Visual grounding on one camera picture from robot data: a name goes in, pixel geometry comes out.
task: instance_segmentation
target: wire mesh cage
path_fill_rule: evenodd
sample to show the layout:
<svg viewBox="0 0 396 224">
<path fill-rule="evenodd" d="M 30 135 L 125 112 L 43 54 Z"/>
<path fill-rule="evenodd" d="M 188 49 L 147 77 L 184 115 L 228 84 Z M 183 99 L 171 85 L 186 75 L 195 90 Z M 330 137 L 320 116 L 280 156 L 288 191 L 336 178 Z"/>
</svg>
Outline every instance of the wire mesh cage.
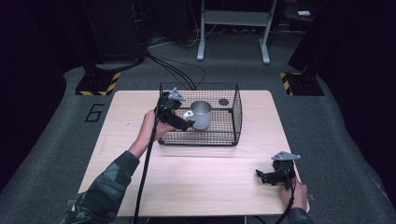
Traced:
<svg viewBox="0 0 396 224">
<path fill-rule="evenodd" d="M 176 130 L 166 133 L 158 142 L 162 145 L 180 146 L 236 146 L 242 130 L 242 103 L 236 83 L 179 83 L 163 82 L 160 94 L 174 87 L 186 101 L 176 110 L 182 117 L 196 101 L 210 103 L 211 120 L 207 128 L 197 130 L 193 127 L 186 132 Z"/>
</svg>

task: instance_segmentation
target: white table leg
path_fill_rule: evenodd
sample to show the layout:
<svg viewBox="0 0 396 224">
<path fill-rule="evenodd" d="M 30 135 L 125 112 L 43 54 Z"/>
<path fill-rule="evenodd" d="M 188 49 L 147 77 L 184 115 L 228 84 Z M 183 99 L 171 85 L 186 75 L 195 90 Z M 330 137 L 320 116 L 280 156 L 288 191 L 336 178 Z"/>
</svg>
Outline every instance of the white table leg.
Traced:
<svg viewBox="0 0 396 224">
<path fill-rule="evenodd" d="M 200 62 L 204 59 L 205 54 L 205 0 L 201 4 L 201 39 L 199 41 L 197 60 Z"/>
</svg>

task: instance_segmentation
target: dark background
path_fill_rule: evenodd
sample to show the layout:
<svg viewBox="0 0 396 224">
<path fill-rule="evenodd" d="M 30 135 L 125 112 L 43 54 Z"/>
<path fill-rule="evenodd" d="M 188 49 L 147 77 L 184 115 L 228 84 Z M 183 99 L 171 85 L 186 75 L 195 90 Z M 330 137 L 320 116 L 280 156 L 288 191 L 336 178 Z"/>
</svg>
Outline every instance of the dark background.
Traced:
<svg viewBox="0 0 396 224">
<path fill-rule="evenodd" d="M 119 1 L 131 4 L 131 1 Z M 166 21 L 163 16 L 169 14 L 158 13 L 160 9 L 152 6 L 154 2 L 165 4 L 165 1 L 151 0 L 144 5 L 151 32 L 186 38 L 190 30 L 195 29 L 187 1 L 166 1 L 168 5 L 165 4 L 163 9 L 173 9 L 179 16 L 168 17 L 169 21 L 161 25 L 158 21 Z M 200 2 L 191 1 L 198 24 Z M 210 2 L 207 7 L 219 8 L 221 1 Z M 259 0 L 251 4 L 226 2 L 224 9 L 267 7 L 265 1 Z M 62 4 L 71 10 L 60 12 Z M 393 204 L 396 202 L 396 169 L 393 165 L 396 158 L 394 8 L 390 1 L 329 1 L 290 59 L 290 64 L 299 70 L 304 70 L 306 65 L 319 64 L 318 74 L 329 85 L 339 104 L 349 134 L 364 158 L 377 170 Z M 108 19 L 132 24 L 129 12 L 126 10 L 124 14 L 128 20 Z M 83 51 L 95 63 L 103 63 L 106 53 L 117 56 L 116 50 L 106 49 L 104 52 L 99 47 L 95 30 L 105 28 L 91 27 L 86 15 L 80 1 L 15 0 L 1 3 L 1 189 L 29 153 L 61 102 L 65 89 L 63 74 L 82 66 L 81 48 L 76 50 L 76 42 L 71 41 L 73 37 L 65 29 L 64 20 L 75 19 L 78 36 L 74 38 L 82 43 Z M 169 25 L 178 18 L 185 20 L 177 26 Z M 122 29 L 115 27 L 113 31 L 123 36 Z M 127 61 L 130 59 L 122 52 L 119 56 L 126 57 Z"/>
</svg>

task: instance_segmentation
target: cable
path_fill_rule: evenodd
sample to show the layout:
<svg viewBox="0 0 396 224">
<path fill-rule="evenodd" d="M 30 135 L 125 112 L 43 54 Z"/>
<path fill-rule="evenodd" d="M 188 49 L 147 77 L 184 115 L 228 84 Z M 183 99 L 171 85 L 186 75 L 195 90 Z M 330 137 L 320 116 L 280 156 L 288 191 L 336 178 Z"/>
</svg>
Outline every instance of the cable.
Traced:
<svg viewBox="0 0 396 224">
<path fill-rule="evenodd" d="M 205 79 L 205 76 L 206 76 L 206 71 L 205 71 L 205 69 L 204 68 L 202 68 L 202 67 L 200 67 L 200 66 L 197 66 L 197 65 L 194 65 L 194 64 L 190 64 L 190 63 L 183 63 L 183 62 L 179 62 L 179 61 L 176 61 L 176 60 L 171 60 L 171 59 L 165 59 L 165 58 L 157 58 L 157 57 L 154 57 L 154 56 L 152 56 L 149 52 L 147 52 L 147 57 L 148 58 L 150 58 L 152 61 L 154 61 L 155 63 L 157 63 L 157 64 L 159 64 L 159 65 L 161 65 L 162 67 L 164 67 L 186 90 L 192 90 L 192 91 L 196 91 L 197 90 L 197 87 L 199 86 L 199 85 L 201 85 L 202 84 L 202 82 L 204 81 L 204 79 Z M 187 76 L 184 72 L 182 72 L 181 70 L 179 70 L 178 68 L 176 68 L 176 67 L 174 67 L 172 64 L 170 64 L 170 63 L 167 63 L 167 62 L 165 62 L 165 61 L 171 61 L 171 62 L 176 62 L 176 63 L 183 63 L 183 64 L 186 64 L 186 65 L 190 65 L 190 66 L 194 66 L 194 67 L 197 67 L 197 68 L 199 68 L 199 69 L 201 69 L 203 72 L 204 72 L 204 75 L 203 75 L 203 77 L 201 78 L 201 80 L 198 82 L 198 84 L 195 84 L 195 82 L 193 82 L 192 81 L 192 79 L 189 77 L 189 76 Z M 181 82 L 180 81 L 180 79 L 179 78 L 177 78 L 177 76 L 179 76 L 179 77 L 181 77 L 186 83 L 187 83 L 187 85 L 189 86 L 189 88 L 188 87 L 186 87 L 184 84 L 183 84 L 183 82 Z"/>
<path fill-rule="evenodd" d="M 166 59 L 166 58 L 158 58 L 158 59 L 166 60 L 166 61 L 171 61 L 171 62 L 175 62 L 175 63 L 183 63 L 183 62 L 180 62 L 180 61 L 176 61 L 176 60 L 172 60 L 172 59 Z M 204 76 L 203 76 L 203 77 L 201 78 L 201 80 L 198 82 L 198 84 L 196 85 L 196 87 L 198 87 L 199 85 L 201 85 L 202 82 L 204 81 L 205 77 L 206 77 L 206 71 L 205 71 L 205 69 L 204 69 L 203 67 L 200 67 L 200 66 L 197 66 L 197 65 L 191 64 L 191 63 L 183 63 L 183 64 L 186 64 L 186 65 L 189 65 L 189 66 L 193 66 L 193 67 L 199 68 L 199 69 L 201 69 L 201 70 L 203 71 Z"/>
<path fill-rule="evenodd" d="M 137 192 L 136 206 L 134 209 L 134 223 L 138 223 L 140 201 L 142 199 L 143 187 L 145 186 L 146 176 L 147 176 L 148 169 L 149 169 L 149 157 L 151 154 L 152 145 L 154 143 L 155 134 L 157 133 L 157 125 L 160 122 L 160 118 L 158 117 L 159 106 L 160 106 L 160 99 L 158 99 L 158 101 L 157 101 L 157 106 L 156 106 L 156 110 L 155 110 L 155 120 L 154 120 L 154 125 L 152 127 L 151 137 L 148 142 L 148 150 L 147 150 L 146 158 L 145 158 L 145 166 L 143 168 L 143 174 L 142 174 L 142 179 L 140 181 L 139 191 Z"/>
<path fill-rule="evenodd" d="M 258 216 L 253 216 L 253 217 L 255 217 L 256 219 L 258 219 L 262 224 L 265 224 L 265 221 L 264 220 L 262 220 L 262 218 L 261 217 L 258 217 Z"/>
<path fill-rule="evenodd" d="M 289 204 L 286 207 L 285 212 L 282 214 L 282 216 L 276 222 L 276 224 L 280 224 L 283 221 L 283 219 L 285 219 L 285 217 L 288 215 L 288 213 L 289 213 L 289 211 L 291 209 L 291 206 L 293 205 L 293 202 L 294 202 L 294 191 L 295 191 L 295 188 L 296 188 L 296 184 L 295 184 L 295 179 L 294 179 L 294 186 L 292 185 L 291 180 L 290 180 L 290 178 L 288 176 L 288 173 L 282 167 L 278 166 L 277 168 L 279 168 L 285 174 L 286 178 L 288 179 L 288 183 L 290 185 L 290 188 L 291 188 L 291 196 L 290 196 L 290 199 L 289 199 Z"/>
<path fill-rule="evenodd" d="M 183 47 L 191 47 L 193 44 L 195 44 L 197 42 L 197 40 L 199 39 L 199 33 L 198 33 L 198 24 L 197 21 L 195 20 L 194 17 L 194 13 L 192 12 L 192 7 L 191 7 L 191 0 L 189 0 L 189 6 L 190 6 L 190 13 L 192 15 L 192 19 L 194 20 L 194 24 L 195 24 L 195 30 L 196 30 L 196 36 L 195 36 L 195 40 L 189 44 L 189 45 L 182 45 Z"/>
</svg>

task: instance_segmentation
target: black stand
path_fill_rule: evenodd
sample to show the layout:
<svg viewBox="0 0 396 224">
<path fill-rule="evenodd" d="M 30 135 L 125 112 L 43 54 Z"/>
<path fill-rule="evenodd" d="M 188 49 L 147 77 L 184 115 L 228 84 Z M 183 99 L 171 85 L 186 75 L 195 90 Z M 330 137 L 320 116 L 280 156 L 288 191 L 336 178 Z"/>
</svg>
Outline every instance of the black stand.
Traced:
<svg viewBox="0 0 396 224">
<path fill-rule="evenodd" d="M 109 95 L 120 73 L 96 68 L 94 72 L 85 71 L 84 77 L 76 87 L 76 95 Z"/>
<path fill-rule="evenodd" d="M 315 77 L 301 73 L 280 73 L 288 95 L 324 96 L 324 92 Z"/>
<path fill-rule="evenodd" d="M 108 70 L 98 68 L 92 54 L 85 45 L 87 40 L 83 35 L 84 27 L 80 25 L 82 21 L 77 19 L 78 11 L 81 8 L 79 6 L 72 7 L 70 4 L 67 0 L 60 1 L 58 13 L 65 34 L 85 70 L 84 77 L 76 87 L 76 95 L 109 95 L 115 87 L 120 72 L 140 64 L 144 56 L 137 59 L 133 64 L 120 68 Z"/>
</svg>

